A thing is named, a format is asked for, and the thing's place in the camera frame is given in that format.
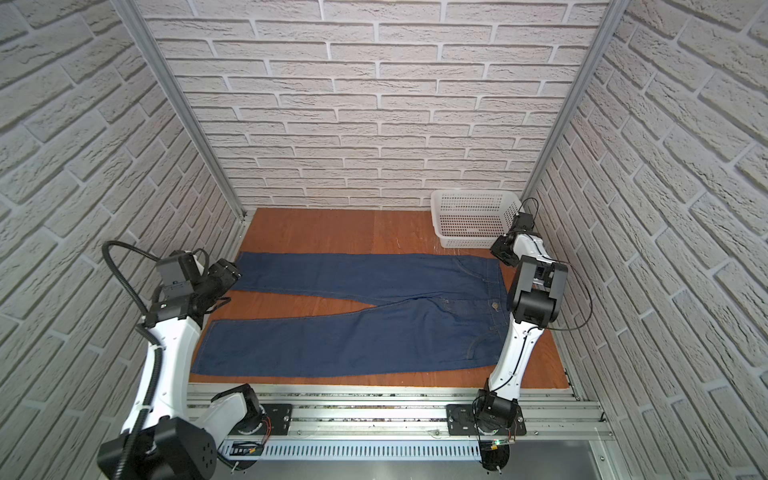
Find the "blue denim trousers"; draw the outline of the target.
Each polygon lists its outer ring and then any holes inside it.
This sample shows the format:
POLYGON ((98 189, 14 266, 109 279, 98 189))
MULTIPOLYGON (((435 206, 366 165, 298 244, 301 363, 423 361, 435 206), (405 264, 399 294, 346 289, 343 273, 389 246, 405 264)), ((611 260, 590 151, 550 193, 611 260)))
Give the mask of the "blue denim trousers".
POLYGON ((243 253, 236 289, 351 300, 352 313, 219 319, 192 371, 328 378, 492 366, 508 332, 499 263, 428 254, 243 253))

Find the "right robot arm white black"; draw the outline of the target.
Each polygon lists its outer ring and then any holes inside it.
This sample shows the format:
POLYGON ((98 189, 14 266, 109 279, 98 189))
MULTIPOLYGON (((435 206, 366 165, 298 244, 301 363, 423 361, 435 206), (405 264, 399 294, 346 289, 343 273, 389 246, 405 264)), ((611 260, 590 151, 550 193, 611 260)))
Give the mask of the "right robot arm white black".
POLYGON ((494 435, 504 429, 522 432, 520 393, 534 347, 561 310, 568 266, 552 258, 534 232, 534 216, 517 213, 510 230, 492 245, 491 253, 516 268, 508 290, 509 330, 500 359, 472 404, 475 428, 494 435))

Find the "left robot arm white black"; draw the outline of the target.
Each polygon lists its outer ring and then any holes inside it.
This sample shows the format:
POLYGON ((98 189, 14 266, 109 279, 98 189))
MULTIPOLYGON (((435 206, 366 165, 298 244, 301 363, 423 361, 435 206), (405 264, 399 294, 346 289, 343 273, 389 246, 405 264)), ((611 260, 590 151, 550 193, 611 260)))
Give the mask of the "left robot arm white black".
POLYGON ((232 431, 270 430, 271 421, 248 384, 215 395, 204 414, 190 421, 187 389, 193 353, 207 315, 229 302, 227 292, 240 279, 237 266, 212 262, 203 249, 176 250, 166 258, 146 253, 161 275, 145 304, 111 256, 107 267, 138 305, 135 329, 147 343, 136 399, 119 436, 103 443, 97 465, 108 479, 209 479, 225 462, 219 448, 232 431))

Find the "white plastic laundry basket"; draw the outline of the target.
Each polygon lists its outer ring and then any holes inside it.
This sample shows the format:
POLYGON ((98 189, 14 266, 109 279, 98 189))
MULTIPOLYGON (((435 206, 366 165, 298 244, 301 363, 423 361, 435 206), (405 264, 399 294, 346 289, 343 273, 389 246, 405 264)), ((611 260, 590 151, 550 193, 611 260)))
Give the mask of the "white plastic laundry basket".
POLYGON ((490 249, 509 231, 521 206, 519 197, 501 190, 435 190, 431 217, 445 249, 490 249))

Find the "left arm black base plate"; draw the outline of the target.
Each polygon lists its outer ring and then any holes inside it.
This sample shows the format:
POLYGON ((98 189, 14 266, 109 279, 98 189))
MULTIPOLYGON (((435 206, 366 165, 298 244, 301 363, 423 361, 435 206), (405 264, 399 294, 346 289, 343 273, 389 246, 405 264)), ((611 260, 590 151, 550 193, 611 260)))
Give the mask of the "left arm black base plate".
POLYGON ((287 436, 292 421, 293 406, 289 403, 267 403, 261 405, 262 421, 252 435, 264 437, 271 426, 271 436, 287 436))

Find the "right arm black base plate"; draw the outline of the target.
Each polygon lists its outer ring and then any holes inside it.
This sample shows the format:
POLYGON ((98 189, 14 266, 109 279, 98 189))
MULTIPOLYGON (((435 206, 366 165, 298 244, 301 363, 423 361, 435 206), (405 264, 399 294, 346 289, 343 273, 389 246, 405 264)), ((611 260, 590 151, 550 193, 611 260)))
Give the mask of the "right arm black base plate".
POLYGON ((522 409, 516 403, 511 403, 508 409, 492 411, 470 404, 448 404, 445 413, 450 436, 521 437, 527 434, 522 409))

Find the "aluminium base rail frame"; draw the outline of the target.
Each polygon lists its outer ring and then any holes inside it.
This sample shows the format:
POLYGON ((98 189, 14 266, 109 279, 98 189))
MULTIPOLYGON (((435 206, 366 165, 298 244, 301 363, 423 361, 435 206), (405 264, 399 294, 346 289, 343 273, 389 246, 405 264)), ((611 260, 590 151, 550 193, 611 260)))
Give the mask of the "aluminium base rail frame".
POLYGON ((600 476, 626 479, 628 470, 602 408, 569 390, 526 389, 519 401, 527 434, 450 436, 445 407, 471 404, 466 388, 259 385, 260 405, 293 406, 287 436, 236 431, 220 446, 228 462, 257 460, 478 461, 483 452, 524 441, 585 442, 600 476))

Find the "left aluminium corner post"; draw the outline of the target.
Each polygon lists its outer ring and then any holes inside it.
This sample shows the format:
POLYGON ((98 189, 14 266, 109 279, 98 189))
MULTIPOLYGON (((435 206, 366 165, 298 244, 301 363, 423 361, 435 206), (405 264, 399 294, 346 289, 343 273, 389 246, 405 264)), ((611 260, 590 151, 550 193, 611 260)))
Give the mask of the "left aluminium corner post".
POLYGON ((221 166, 186 95, 173 75, 168 62, 162 55, 160 47, 141 15, 138 5, 135 1, 125 0, 115 0, 112 1, 112 4, 142 53, 157 83, 165 93, 169 104, 198 150, 203 163, 208 168, 230 209, 240 222, 244 222, 247 212, 235 193, 234 187, 221 166))

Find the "aluminium corner post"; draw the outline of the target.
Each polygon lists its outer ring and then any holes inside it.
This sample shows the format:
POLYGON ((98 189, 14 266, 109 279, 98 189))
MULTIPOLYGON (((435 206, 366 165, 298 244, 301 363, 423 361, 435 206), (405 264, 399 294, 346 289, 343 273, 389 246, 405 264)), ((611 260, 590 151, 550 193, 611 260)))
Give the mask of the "aluminium corner post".
POLYGON ((173 75, 168 62, 162 55, 160 47, 141 15, 138 5, 135 1, 125 0, 115 0, 112 1, 112 4, 142 53, 157 83, 165 93, 169 104, 198 150, 203 163, 208 168, 230 209, 240 222, 244 222, 247 212, 235 193, 234 187, 221 166, 186 95, 173 75))
POLYGON ((522 200, 534 196, 537 185, 543 177, 554 151, 558 146, 560 137, 564 134, 572 117, 575 115, 593 75, 600 64, 600 61, 603 59, 604 53, 630 3, 630 0, 614 0, 608 3, 595 37, 586 51, 583 62, 565 97, 562 108, 556 117, 555 123, 550 129, 545 145, 528 178, 522 192, 522 200))

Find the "right aluminium corner post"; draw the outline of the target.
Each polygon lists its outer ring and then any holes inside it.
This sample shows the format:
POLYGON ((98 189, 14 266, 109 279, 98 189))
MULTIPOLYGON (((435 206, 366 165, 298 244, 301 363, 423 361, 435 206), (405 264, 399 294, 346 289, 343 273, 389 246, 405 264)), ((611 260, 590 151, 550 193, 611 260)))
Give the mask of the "right aluminium corner post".
POLYGON ((575 115, 593 75, 600 64, 600 61, 603 59, 604 53, 630 3, 630 0, 614 0, 608 3, 595 37, 586 51, 583 62, 565 97, 562 108, 556 117, 555 123, 550 129, 545 145, 528 178, 522 192, 522 200, 534 196, 537 185, 543 177, 554 151, 558 146, 560 137, 564 134, 572 117, 575 115))

